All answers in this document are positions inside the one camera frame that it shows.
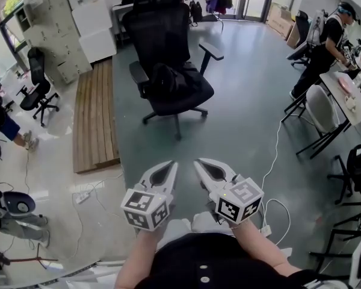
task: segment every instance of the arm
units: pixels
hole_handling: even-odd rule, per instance
[[[345,56],[337,50],[336,43],[331,38],[328,37],[326,39],[325,47],[326,50],[328,50],[329,53],[331,53],[332,56],[335,57],[335,59],[341,61],[343,64],[348,63],[348,60],[345,58]]]
[[[157,245],[156,232],[139,232],[134,248],[118,274],[116,289],[133,289],[150,275]]]
[[[290,276],[300,269],[293,267],[281,250],[265,238],[249,220],[232,229],[238,243],[251,257],[273,267],[283,276]]]

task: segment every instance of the sneaker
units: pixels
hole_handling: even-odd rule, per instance
[[[48,230],[43,230],[43,238],[41,240],[42,245],[47,248],[49,246],[49,231]]]
[[[25,141],[25,142],[30,142],[30,141],[31,141],[31,136],[32,136],[32,131],[26,132],[26,133],[23,135],[24,141]]]
[[[293,93],[292,93],[292,92],[293,92],[293,91],[290,91],[290,92],[289,92],[289,95],[290,95],[291,99],[292,99],[293,101],[295,101],[296,98],[293,96]]]
[[[33,140],[31,140],[29,143],[28,143],[28,152],[32,153],[36,150],[37,146],[39,144],[39,139],[38,138],[35,138]]]

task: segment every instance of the black office chair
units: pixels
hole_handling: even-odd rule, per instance
[[[297,16],[295,17],[295,23],[297,24],[298,32],[300,34],[300,40],[297,43],[297,48],[301,46],[307,39],[307,34],[309,33],[309,17],[303,11],[298,11]],[[296,61],[292,62],[291,65],[303,64],[305,66],[309,65],[310,61],[310,50],[308,46],[305,51],[303,51],[299,57],[295,57]]]
[[[346,189],[348,189],[348,197],[352,196],[353,191],[351,182],[354,182],[354,191],[359,191],[361,194],[361,144],[354,147],[348,156],[347,166],[345,167],[339,155],[335,156],[336,160],[339,160],[342,174],[341,175],[328,175],[328,179],[335,178],[340,179],[344,182],[340,198],[335,201],[335,204],[340,204],[344,198]]]
[[[153,113],[144,117],[143,123],[155,116],[174,115],[177,140],[181,139],[179,113],[193,110],[201,112],[203,117],[207,116],[208,112],[197,106],[211,98],[214,89],[203,74],[211,57],[217,61],[223,59],[223,55],[212,45],[199,44],[206,54],[200,72],[196,72],[197,90],[176,100],[150,91],[150,79],[157,63],[178,69],[190,59],[187,40],[189,17],[189,6],[179,0],[134,0],[134,9],[123,17],[123,25],[139,57],[139,61],[130,64],[129,69],[140,96],[148,99],[153,108]]]
[[[59,111],[57,106],[49,105],[51,100],[53,98],[58,98],[59,95],[54,93],[50,98],[46,98],[46,94],[49,93],[51,89],[51,84],[44,75],[44,53],[39,50],[39,48],[33,47],[28,51],[28,61],[31,71],[31,79],[35,89],[30,94],[28,94],[26,87],[22,87],[22,89],[17,93],[23,93],[25,95],[23,101],[20,103],[20,107],[25,111],[31,111],[35,108],[38,108],[36,113],[33,115],[33,118],[36,120],[36,115],[39,112],[42,112],[40,124],[42,127],[44,127],[44,111],[47,108],[54,108],[56,111]]]

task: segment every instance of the office chair armrest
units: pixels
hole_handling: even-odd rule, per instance
[[[206,52],[206,54],[210,55],[210,57],[213,57],[213,59],[217,61],[223,60],[224,58],[224,55],[209,43],[200,42],[199,47],[201,47]]]
[[[143,99],[147,98],[145,88],[150,85],[150,79],[147,76],[146,72],[140,65],[139,61],[135,61],[129,65],[130,73],[132,79],[138,85],[138,89],[140,92],[140,97]]]

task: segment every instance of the concrete floor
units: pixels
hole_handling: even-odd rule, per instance
[[[152,109],[148,101],[139,97],[129,75],[129,63],[137,60],[134,47],[125,46],[113,59],[116,127],[126,185],[133,187],[145,170],[160,162],[178,161],[172,218],[191,219],[195,213],[206,210],[208,198],[193,168],[195,158],[223,161],[261,185],[275,157],[276,132],[284,117],[283,109],[291,102],[288,92],[303,71],[294,69],[285,59],[292,49],[266,25],[226,21],[223,33],[220,32],[220,23],[201,23],[190,31],[194,64],[202,62],[204,52],[197,46],[202,40],[220,49],[225,58],[212,60],[205,73],[215,90],[215,95],[201,106],[209,110],[208,118],[204,121],[195,112],[181,114],[180,142],[174,139],[171,118],[152,119],[146,126],[141,123],[141,118]],[[334,222],[356,212],[334,206],[341,185],[328,181],[326,175],[340,171],[338,164],[332,164],[332,157],[341,154],[346,160],[348,151],[361,143],[360,134],[361,131],[350,128],[309,160],[309,154],[297,158],[295,152],[318,138],[315,128],[291,117],[280,130],[279,156],[265,181],[264,202],[276,198],[288,207],[291,228],[279,246],[293,247],[290,262],[297,267],[314,267],[315,261],[307,252],[321,251]],[[253,221],[259,225],[261,218],[254,216]],[[288,227],[283,207],[270,203],[267,222],[273,232],[270,239],[279,241]],[[355,229],[356,224],[348,226]],[[348,273],[348,262],[333,263],[326,272]]]

